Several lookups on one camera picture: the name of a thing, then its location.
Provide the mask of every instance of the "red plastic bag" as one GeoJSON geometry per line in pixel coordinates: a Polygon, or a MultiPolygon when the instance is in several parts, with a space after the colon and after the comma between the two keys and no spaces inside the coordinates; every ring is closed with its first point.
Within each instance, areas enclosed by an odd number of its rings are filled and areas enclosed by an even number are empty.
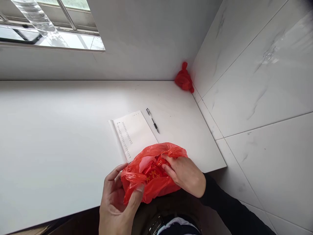
{"type": "Polygon", "coordinates": [[[125,205],[128,204],[131,194],[141,183],[145,185],[142,198],[144,203],[150,203],[157,196],[163,196],[180,189],[161,167],[162,164],[170,166],[167,161],[161,158],[163,154],[174,158],[188,157],[185,149],[172,143],[154,144],[144,148],[122,171],[121,180],[125,190],[125,205]],[[147,180],[145,175],[147,172],[150,172],[150,180],[147,180]]]}
{"type": "Polygon", "coordinates": [[[189,90],[193,93],[195,90],[192,86],[192,80],[187,71],[187,62],[183,63],[182,70],[179,71],[175,78],[175,83],[183,90],[189,90]]]}

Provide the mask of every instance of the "person's left hand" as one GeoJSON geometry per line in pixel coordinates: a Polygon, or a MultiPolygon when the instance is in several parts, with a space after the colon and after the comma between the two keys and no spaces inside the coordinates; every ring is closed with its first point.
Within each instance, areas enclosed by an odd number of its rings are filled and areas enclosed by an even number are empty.
{"type": "Polygon", "coordinates": [[[123,204],[125,191],[121,182],[121,173],[128,163],[117,166],[104,180],[100,205],[99,235],[131,234],[131,228],[137,209],[141,203],[144,185],[134,190],[127,206],[123,204]]]}

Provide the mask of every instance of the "glass pane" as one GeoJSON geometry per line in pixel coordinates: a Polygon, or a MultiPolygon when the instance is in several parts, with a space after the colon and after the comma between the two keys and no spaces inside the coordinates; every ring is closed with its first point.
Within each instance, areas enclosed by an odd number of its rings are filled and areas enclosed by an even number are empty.
{"type": "MultiPolygon", "coordinates": [[[[56,0],[37,0],[39,3],[48,3],[53,5],[59,5],[56,0]]],[[[62,0],[65,7],[80,9],[80,10],[90,10],[86,0],[62,0]]]]}

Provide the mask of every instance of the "black phone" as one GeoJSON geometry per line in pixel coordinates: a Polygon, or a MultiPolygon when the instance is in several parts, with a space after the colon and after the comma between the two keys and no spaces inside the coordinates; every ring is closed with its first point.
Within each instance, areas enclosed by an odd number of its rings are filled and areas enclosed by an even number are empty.
{"type": "Polygon", "coordinates": [[[0,41],[35,44],[41,37],[38,32],[0,27],[0,41]]]}

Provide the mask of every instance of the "red packaging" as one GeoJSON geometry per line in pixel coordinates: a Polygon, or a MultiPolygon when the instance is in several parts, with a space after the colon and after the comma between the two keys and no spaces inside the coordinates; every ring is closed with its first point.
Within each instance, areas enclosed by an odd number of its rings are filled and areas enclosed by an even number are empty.
{"type": "Polygon", "coordinates": [[[191,93],[195,91],[192,86],[192,80],[187,71],[187,62],[183,62],[182,70],[180,70],[175,78],[175,83],[183,90],[189,90],[191,93]]]}
{"type": "Polygon", "coordinates": [[[124,204],[127,205],[131,194],[141,183],[145,185],[142,202],[150,203],[153,198],[163,196],[180,189],[162,168],[162,164],[170,164],[161,158],[188,157],[185,149],[172,144],[154,144],[144,148],[134,160],[125,167],[121,174],[125,190],[124,204]]]}

